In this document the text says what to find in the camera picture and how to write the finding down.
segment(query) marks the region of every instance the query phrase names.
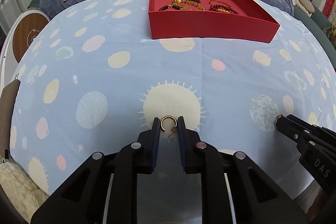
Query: pink spot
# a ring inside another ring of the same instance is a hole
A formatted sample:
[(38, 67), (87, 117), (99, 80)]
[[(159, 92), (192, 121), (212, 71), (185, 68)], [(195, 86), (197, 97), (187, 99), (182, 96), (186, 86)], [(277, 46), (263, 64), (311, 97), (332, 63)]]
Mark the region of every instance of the pink spot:
[(98, 49), (104, 42), (105, 37), (103, 37), (102, 35), (95, 35), (83, 44), (82, 50), (85, 52), (92, 52)]
[(57, 156), (57, 166), (61, 170), (65, 170), (67, 168), (67, 163), (62, 155)]
[(46, 136), (48, 136), (49, 134), (48, 123), (44, 117), (42, 117), (39, 120), (39, 122), (35, 126), (35, 130), (36, 130), (37, 136), (40, 139), (44, 139)]
[(211, 66), (215, 69), (215, 70), (225, 70), (225, 65), (222, 61), (220, 60), (212, 60)]

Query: star print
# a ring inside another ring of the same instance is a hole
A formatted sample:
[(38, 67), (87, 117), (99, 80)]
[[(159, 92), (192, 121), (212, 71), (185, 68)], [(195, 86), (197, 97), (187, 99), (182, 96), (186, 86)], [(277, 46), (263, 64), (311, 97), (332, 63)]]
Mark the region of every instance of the star print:
[(81, 145), (81, 144), (79, 144), (79, 145), (77, 145), (78, 146), (78, 152), (82, 152), (83, 151), (83, 148), (84, 148), (84, 146), (83, 145)]
[(163, 178), (167, 178), (168, 176), (165, 174), (165, 172), (159, 172), (158, 175), (157, 175), (157, 178), (158, 179), (163, 179)]

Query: green sofa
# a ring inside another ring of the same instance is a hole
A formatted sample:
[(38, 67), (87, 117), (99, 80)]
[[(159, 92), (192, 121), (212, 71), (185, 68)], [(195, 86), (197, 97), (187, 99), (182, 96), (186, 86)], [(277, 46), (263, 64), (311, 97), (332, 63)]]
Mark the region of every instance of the green sofa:
[(299, 7), (295, 6), (294, 17), (297, 20), (300, 20), (315, 36), (315, 38), (329, 57), (331, 64), (334, 68), (336, 68), (336, 50), (323, 32), (323, 30), (331, 26), (331, 23), (317, 7), (314, 6), (314, 8), (315, 13), (313, 13), (312, 16), (309, 17)]

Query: open red box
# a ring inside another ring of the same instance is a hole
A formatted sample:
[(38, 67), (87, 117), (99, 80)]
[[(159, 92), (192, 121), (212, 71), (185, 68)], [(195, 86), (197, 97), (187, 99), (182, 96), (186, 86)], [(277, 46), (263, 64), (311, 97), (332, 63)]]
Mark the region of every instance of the open red box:
[(206, 11), (159, 9), (173, 0), (150, 0), (149, 20), (152, 39), (173, 37), (237, 38), (270, 43), (279, 24), (254, 0), (220, 0), (231, 5), (239, 15), (214, 12), (210, 0), (201, 0)]

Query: light blue tablecloth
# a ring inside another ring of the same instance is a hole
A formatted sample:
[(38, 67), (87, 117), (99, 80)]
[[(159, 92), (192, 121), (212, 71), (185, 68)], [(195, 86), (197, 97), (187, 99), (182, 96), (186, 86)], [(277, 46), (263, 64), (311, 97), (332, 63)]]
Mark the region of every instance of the light blue tablecloth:
[[(52, 194), (93, 152), (115, 153), (154, 117), (182, 115), (203, 141), (246, 152), (294, 198), (312, 179), (274, 119), (294, 114), (332, 129), (335, 72), (301, 22), (256, 1), (281, 24), (270, 44), (151, 40), (148, 0), (88, 0), (66, 9), (13, 76), (21, 85), (12, 156)], [(161, 133), (154, 174), (139, 176), (139, 223), (200, 223), (200, 193), (197, 176), (182, 172), (176, 136)]]

